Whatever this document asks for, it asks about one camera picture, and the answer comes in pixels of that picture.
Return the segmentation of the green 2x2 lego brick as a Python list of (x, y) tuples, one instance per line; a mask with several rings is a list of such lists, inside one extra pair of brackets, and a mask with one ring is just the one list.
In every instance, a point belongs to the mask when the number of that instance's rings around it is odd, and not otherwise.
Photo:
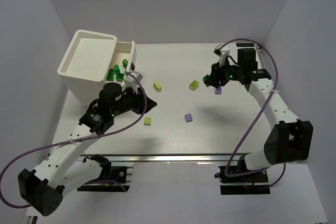
[(113, 69), (114, 69), (114, 72), (115, 72), (115, 73), (120, 73), (119, 65), (114, 65), (114, 66), (113, 66)]

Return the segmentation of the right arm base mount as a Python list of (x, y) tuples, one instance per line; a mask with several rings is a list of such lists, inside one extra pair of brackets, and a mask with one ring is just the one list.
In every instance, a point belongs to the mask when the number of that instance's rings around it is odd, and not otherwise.
[(266, 170), (261, 172), (228, 177), (225, 175), (227, 164), (218, 166), (214, 178), (219, 180), (221, 195), (269, 195), (270, 187)]

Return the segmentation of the yellow-green 2x3 lego brick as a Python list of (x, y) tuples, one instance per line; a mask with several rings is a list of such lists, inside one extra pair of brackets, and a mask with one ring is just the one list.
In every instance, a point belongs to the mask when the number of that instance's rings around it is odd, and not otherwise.
[(190, 83), (189, 88), (194, 91), (197, 87), (199, 86), (199, 82), (194, 80), (193, 82)]

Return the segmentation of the green upside-down 2x3 lego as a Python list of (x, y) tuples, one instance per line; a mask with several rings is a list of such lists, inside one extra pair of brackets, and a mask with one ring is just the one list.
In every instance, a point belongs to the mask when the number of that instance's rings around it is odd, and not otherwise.
[(114, 81), (114, 69), (109, 69), (106, 81), (109, 81), (109, 82)]

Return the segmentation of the yellow-green 2x2 lego brick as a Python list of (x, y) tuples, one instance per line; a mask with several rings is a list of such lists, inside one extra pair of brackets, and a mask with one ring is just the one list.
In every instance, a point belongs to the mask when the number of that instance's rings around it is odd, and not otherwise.
[(150, 117), (145, 117), (144, 118), (144, 125), (150, 126), (152, 122), (152, 119)]

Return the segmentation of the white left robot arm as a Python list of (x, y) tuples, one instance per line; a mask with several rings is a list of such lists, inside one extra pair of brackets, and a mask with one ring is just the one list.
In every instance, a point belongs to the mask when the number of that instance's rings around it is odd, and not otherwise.
[(75, 142), (61, 145), (32, 170), (23, 169), (18, 175), (21, 197), (44, 217), (51, 215), (63, 198), (84, 183), (110, 178), (111, 163), (96, 154), (80, 167), (70, 170), (73, 163), (113, 126), (114, 118), (132, 111), (136, 114), (149, 112), (157, 105), (145, 96), (139, 86), (123, 89), (118, 83), (103, 86), (79, 119), (71, 137)]

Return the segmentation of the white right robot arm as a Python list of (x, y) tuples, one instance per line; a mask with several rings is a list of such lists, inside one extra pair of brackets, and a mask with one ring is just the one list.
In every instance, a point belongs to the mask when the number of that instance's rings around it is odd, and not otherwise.
[(212, 64), (211, 73), (203, 78), (206, 86), (220, 88), (229, 81), (238, 81), (258, 102), (261, 114), (269, 122), (271, 132), (261, 150), (242, 156), (237, 176), (251, 174), (276, 164), (307, 160), (313, 134), (310, 121), (303, 121), (285, 104), (275, 89), (271, 75), (258, 67), (253, 47), (239, 48), (237, 60), (229, 51), (215, 49), (220, 57)]

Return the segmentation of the green upside-down 2x2 lego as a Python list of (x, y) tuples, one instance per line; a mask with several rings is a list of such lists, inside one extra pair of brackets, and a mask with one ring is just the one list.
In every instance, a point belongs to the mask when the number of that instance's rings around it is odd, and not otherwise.
[(117, 73), (116, 74), (116, 81), (122, 82), (124, 80), (125, 74), (124, 73)]

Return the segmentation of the green 2x3 lego brick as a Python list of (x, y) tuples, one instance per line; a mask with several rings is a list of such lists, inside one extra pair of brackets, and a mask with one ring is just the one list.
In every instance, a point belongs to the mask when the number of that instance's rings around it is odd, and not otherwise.
[(126, 68), (127, 65), (128, 65), (128, 60), (127, 60), (127, 59), (123, 59), (123, 60), (122, 60), (122, 64), (123, 64), (123, 66)]

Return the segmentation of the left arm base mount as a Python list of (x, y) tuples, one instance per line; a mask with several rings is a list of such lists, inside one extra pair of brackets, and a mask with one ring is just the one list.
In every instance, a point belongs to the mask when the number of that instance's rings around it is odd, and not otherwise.
[(95, 179), (95, 183), (85, 183), (77, 188), (81, 192), (126, 193), (132, 181), (133, 167), (112, 163), (108, 173)]

